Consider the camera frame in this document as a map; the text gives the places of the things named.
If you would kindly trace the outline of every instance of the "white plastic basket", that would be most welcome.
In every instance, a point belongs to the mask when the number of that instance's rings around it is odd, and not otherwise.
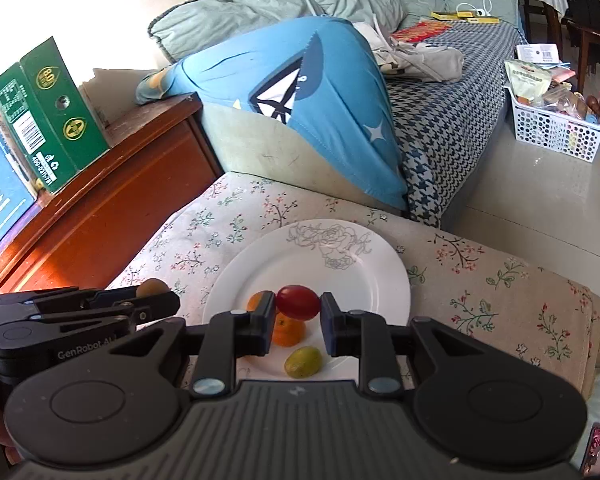
[[[600,145],[600,124],[522,105],[511,87],[506,88],[511,96],[517,140],[593,162]]]

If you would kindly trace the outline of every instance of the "yellow logo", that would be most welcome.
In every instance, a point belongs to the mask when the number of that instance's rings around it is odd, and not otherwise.
[[[60,69],[57,66],[45,66],[40,69],[36,76],[36,84],[38,88],[43,90],[49,90],[58,81],[60,75]]]
[[[82,117],[74,117],[64,123],[64,136],[69,140],[78,140],[87,128],[87,121]]]

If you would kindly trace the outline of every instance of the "white plate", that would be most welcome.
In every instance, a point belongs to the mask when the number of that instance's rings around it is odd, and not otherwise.
[[[206,300],[203,322],[219,312],[244,309],[252,294],[304,285],[318,296],[333,293],[342,311],[368,310],[404,326],[409,319],[409,277],[394,249],[375,232],[343,220],[316,219],[268,233],[239,253],[218,277]],[[324,366],[312,380],[358,379],[358,359],[327,355],[319,316],[306,323],[298,345],[271,345],[264,357],[238,360],[238,378],[289,380],[286,358],[302,346],[322,352]]]

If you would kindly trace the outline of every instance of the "orange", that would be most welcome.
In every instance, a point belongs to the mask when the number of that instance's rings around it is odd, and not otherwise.
[[[247,312],[253,312],[257,309],[258,305],[260,304],[260,299],[262,298],[264,292],[264,290],[261,290],[260,292],[256,292],[253,296],[249,298],[249,301],[247,301]]]
[[[288,348],[295,346],[304,339],[306,328],[304,321],[291,319],[284,314],[276,314],[276,324],[273,327],[271,342],[276,345]]]

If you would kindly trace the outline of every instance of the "floor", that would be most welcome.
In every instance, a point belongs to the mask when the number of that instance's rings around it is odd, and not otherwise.
[[[534,39],[544,41],[542,34]],[[564,58],[576,60],[576,55],[566,48]],[[585,96],[600,91],[600,66],[585,90]],[[453,231],[551,269],[600,296],[600,146],[590,164],[518,142],[512,128],[509,118]]]

